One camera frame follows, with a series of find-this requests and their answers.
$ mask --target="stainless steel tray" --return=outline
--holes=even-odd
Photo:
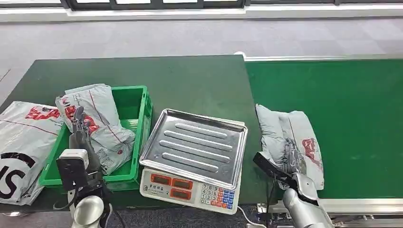
[[[140,164],[234,190],[248,129],[230,121],[162,111],[144,146]]]

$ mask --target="robotic hand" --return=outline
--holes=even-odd
[[[253,161],[270,177],[288,184],[284,192],[283,203],[289,210],[295,228],[333,228],[332,221],[319,204],[315,184],[302,173],[292,175],[283,172],[267,160],[260,152]]]
[[[109,203],[111,191],[102,178],[101,163],[90,143],[89,123],[85,122],[85,116],[82,106],[74,112],[69,149],[64,150],[56,161],[68,204],[53,208],[70,209],[72,228],[106,228],[113,212]]]

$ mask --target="green plastic crate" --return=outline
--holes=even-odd
[[[113,87],[112,95],[119,114],[120,123],[124,128],[133,131],[136,136],[132,159],[111,173],[111,175],[104,176],[104,180],[112,191],[137,190],[140,185],[140,182],[137,180],[139,173],[139,152],[150,135],[153,103],[148,95],[146,86]],[[56,159],[68,148],[68,138],[70,135],[70,131],[64,124],[60,129],[55,145],[48,156],[47,164],[39,178],[41,185],[48,188],[57,188],[60,191],[63,190]]]

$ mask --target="white plastic bag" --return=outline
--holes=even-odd
[[[262,150],[284,172],[300,172],[311,178],[317,190],[324,188],[322,156],[305,113],[282,113],[256,105],[262,130]]]
[[[111,87],[95,84],[65,92],[66,95],[56,98],[56,106],[71,132],[74,112],[79,106],[84,107],[85,121],[90,122],[91,144],[104,174],[111,174],[130,160],[135,134],[121,126]]]
[[[63,124],[56,107],[15,101],[0,114],[0,202],[31,205]]]

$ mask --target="gray carpet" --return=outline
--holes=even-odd
[[[0,104],[35,59],[220,55],[403,54],[403,19],[191,20],[0,24]],[[253,207],[249,217],[254,216]],[[122,212],[128,227],[242,228],[235,216],[198,209]],[[65,212],[0,216],[0,228],[67,228]],[[112,217],[111,227],[119,227]]]
[[[249,219],[256,221],[256,207],[243,207]],[[238,210],[235,215],[224,215],[194,208],[130,210],[119,212],[127,228],[245,228],[246,220]],[[42,212],[25,217],[0,216],[0,228],[69,228],[69,212]],[[112,215],[109,228],[120,228]]]

